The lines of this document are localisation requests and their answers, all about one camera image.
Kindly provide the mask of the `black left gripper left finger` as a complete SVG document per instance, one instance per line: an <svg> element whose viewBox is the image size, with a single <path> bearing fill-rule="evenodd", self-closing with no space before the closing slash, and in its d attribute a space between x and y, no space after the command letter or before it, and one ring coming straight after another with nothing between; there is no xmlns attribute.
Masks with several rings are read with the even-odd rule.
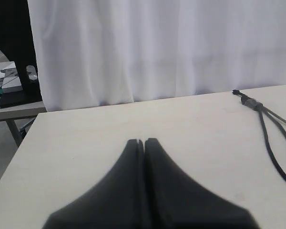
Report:
<svg viewBox="0 0 286 229"><path fill-rule="evenodd" d="M45 229L146 229L143 143L129 140L111 170L90 190L52 213Z"/></svg>

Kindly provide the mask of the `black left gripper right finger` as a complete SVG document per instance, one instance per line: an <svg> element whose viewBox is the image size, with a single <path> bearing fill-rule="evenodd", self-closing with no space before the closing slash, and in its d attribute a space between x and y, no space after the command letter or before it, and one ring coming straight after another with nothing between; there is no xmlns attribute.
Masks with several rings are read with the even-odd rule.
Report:
<svg viewBox="0 0 286 229"><path fill-rule="evenodd" d="M188 176L156 138L145 142L144 176L155 229L256 229L248 210Z"/></svg>

